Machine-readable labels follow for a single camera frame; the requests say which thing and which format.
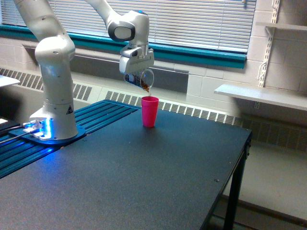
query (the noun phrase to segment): teal window frame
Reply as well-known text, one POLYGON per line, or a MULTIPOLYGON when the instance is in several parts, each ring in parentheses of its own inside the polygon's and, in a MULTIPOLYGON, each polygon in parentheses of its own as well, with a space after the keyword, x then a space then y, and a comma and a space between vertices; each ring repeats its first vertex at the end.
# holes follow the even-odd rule
MULTIPOLYGON (((119 52, 127 44, 125 42, 115 42, 108 37, 76 33, 68 34, 76 46, 119 52)), ((0 35, 19 39, 36 39, 33 33, 24 26, 0 25, 0 35)), ((247 55, 242 53, 167 46, 155 43, 150 43, 149 47, 154 49, 154 56, 156 59, 173 60, 191 64, 197 63, 243 69, 247 59, 247 55)))

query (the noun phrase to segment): brown liquid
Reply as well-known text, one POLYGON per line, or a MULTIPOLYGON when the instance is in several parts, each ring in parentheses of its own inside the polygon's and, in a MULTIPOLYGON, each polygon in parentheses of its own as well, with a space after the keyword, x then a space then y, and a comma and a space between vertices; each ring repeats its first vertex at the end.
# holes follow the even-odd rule
POLYGON ((149 85, 147 85, 143 80, 141 80, 141 86, 144 90, 146 90, 147 92, 149 92, 149 85))

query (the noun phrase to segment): pink plastic cup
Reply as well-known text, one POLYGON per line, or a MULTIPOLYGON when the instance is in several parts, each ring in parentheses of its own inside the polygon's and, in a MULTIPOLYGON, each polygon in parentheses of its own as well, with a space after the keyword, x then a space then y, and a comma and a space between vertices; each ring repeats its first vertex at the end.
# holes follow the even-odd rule
POLYGON ((142 98, 142 120, 145 127, 154 127, 157 118, 158 105, 159 98, 150 96, 142 98))

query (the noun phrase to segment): black cable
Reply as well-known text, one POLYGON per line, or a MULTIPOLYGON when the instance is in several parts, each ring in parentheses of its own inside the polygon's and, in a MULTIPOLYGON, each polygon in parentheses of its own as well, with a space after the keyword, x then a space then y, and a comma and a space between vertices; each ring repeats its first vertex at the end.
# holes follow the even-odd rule
POLYGON ((0 142, 0 145, 1 145, 1 144, 4 144, 4 143, 6 143, 6 142, 9 142, 9 141, 11 141, 11 140, 14 140, 14 139, 17 139, 17 138, 23 137, 23 136, 25 136, 25 135, 27 135, 27 134, 36 133, 36 132, 37 132, 37 130, 33 130, 32 132, 29 132, 29 133, 23 133, 23 134, 21 134, 21 135, 15 136, 15 137, 13 137, 13 138, 6 139, 6 140, 4 140, 4 141, 1 141, 1 142, 0 142))
POLYGON ((15 127, 11 127, 11 128, 6 128, 2 131, 0 131, 0 136, 2 136, 3 134, 7 134, 8 132, 15 130, 15 129, 20 129, 23 128, 23 126, 15 126, 15 127))

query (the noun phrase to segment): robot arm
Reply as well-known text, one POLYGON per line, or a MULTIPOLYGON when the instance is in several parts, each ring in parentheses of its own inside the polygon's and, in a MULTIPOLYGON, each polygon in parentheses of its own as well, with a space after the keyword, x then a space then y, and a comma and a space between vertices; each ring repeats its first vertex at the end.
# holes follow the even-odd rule
POLYGON ((143 11, 116 13, 106 0, 85 0, 102 17, 109 36, 118 42, 129 41, 121 51, 119 71, 140 75, 154 65, 154 51, 148 48, 149 17, 143 11))
POLYGON ((70 60, 75 46, 47 0, 14 0, 27 27, 39 40, 35 57, 44 83, 44 105, 30 116, 37 121, 41 140, 68 139, 77 135, 73 112, 70 60))

